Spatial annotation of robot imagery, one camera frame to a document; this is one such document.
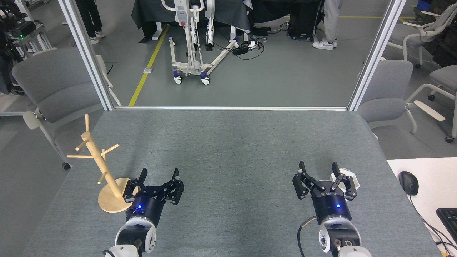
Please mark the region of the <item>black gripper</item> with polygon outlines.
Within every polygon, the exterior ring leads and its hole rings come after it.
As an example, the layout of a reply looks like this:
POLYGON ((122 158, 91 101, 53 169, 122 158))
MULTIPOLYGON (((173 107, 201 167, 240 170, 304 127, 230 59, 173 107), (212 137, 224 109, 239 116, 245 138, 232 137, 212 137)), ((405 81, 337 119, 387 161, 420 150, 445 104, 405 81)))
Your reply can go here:
POLYGON ((165 202, 178 205, 184 191, 184 183, 179 178, 179 170, 175 169, 172 179, 161 186, 146 186, 144 181, 147 177, 147 168, 142 169, 140 176, 133 180, 128 180, 123 193, 125 203, 132 203, 126 211, 126 221, 133 217, 149 219, 155 227, 162 214, 165 202))
POLYGON ((303 200, 305 196, 313 189, 313 206, 317 216, 318 223, 322 223, 325 218, 343 217, 352 220, 346 201, 352 201, 356 196, 356 183, 354 174, 341 171, 338 164, 333 162, 330 191, 325 190, 323 182, 310 177, 304 166, 304 161, 299 162, 299 171, 293 177, 293 185, 299 200, 303 200))

